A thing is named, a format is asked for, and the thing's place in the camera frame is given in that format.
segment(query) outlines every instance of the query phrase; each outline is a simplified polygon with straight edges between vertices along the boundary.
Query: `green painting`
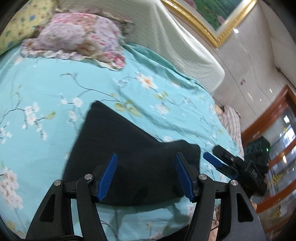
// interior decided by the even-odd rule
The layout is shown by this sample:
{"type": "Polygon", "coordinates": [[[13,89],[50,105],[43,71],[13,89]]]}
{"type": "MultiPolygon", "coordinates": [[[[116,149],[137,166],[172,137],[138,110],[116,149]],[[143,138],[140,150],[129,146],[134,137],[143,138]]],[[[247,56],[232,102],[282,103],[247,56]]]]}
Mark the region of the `green painting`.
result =
{"type": "Polygon", "coordinates": [[[217,31],[242,0],[184,1],[193,7],[217,31]]]}

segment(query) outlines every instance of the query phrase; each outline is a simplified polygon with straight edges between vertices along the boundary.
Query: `picture frame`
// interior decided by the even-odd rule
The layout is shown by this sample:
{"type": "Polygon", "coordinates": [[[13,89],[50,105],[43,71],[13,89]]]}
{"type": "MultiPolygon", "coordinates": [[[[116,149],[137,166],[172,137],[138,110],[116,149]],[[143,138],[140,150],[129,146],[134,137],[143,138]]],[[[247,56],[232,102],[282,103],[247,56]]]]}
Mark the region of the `picture frame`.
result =
{"type": "Polygon", "coordinates": [[[221,46],[255,6],[257,0],[161,0],[171,13],[221,46]]]}

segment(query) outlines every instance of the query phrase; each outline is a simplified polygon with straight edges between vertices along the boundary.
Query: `striped fabric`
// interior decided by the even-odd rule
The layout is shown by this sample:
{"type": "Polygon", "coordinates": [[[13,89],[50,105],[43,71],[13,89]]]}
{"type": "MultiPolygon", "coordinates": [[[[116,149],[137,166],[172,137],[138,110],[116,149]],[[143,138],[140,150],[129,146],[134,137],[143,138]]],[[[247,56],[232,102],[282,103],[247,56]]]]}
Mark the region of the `striped fabric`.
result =
{"type": "Polygon", "coordinates": [[[239,154],[244,158],[244,149],[242,147],[240,114],[230,106],[224,106],[224,112],[218,115],[218,118],[224,128],[227,130],[231,139],[237,143],[239,154]]]}
{"type": "Polygon", "coordinates": [[[181,73],[201,82],[211,95],[224,70],[214,57],[167,11],[160,0],[58,0],[60,9],[103,9],[133,21],[127,41],[159,54],[181,73]]]}

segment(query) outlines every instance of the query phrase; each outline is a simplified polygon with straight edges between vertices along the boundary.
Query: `black cloth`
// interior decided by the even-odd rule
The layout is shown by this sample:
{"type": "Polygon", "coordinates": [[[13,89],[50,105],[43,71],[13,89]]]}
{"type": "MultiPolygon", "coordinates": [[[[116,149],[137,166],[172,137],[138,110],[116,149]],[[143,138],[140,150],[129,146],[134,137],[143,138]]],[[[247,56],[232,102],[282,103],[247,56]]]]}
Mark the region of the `black cloth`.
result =
{"type": "Polygon", "coordinates": [[[156,204],[184,195],[174,168],[177,152],[199,170],[200,148],[184,140],[162,143],[103,103],[94,102],[73,146],[63,181],[76,181],[118,155],[118,168],[102,203],[156,204]]]}

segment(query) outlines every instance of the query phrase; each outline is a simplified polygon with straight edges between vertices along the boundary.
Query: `bed sheet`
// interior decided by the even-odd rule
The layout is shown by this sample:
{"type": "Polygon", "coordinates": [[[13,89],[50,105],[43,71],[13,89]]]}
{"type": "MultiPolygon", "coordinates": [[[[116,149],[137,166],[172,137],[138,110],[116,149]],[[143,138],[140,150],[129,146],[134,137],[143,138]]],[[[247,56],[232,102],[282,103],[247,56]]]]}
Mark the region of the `bed sheet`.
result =
{"type": "MultiPolygon", "coordinates": [[[[184,139],[202,152],[220,144],[238,155],[215,103],[200,82],[154,52],[126,45],[121,71],[73,60],[22,58],[19,47],[0,59],[0,215],[24,238],[63,168],[94,100],[100,100],[159,141],[184,139]]],[[[200,171],[228,179],[202,157],[200,171]]],[[[187,225],[195,204],[187,198],[142,207],[97,204],[108,240],[157,240],[187,225]]],[[[75,234],[81,235],[72,201],[75,234]]]]}

